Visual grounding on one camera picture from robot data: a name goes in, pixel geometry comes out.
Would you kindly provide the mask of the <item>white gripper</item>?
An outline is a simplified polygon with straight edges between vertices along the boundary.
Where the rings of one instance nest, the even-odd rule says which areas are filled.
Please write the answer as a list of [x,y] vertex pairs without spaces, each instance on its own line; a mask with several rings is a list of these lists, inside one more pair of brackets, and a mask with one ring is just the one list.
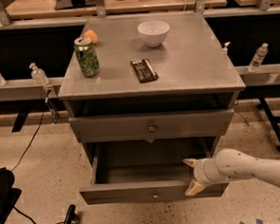
[[212,159],[184,159],[183,162],[193,168],[195,180],[191,180],[186,196],[196,196],[205,190],[204,186],[211,186],[216,183],[217,173],[215,162]]

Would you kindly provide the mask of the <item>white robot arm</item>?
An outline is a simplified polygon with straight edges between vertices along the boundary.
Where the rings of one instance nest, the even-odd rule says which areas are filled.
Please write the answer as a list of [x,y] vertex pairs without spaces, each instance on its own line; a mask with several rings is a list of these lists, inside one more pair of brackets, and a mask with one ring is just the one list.
[[280,159],[257,159],[227,148],[210,159],[184,159],[183,162],[194,173],[186,196],[196,196],[214,184],[250,178],[280,187]]

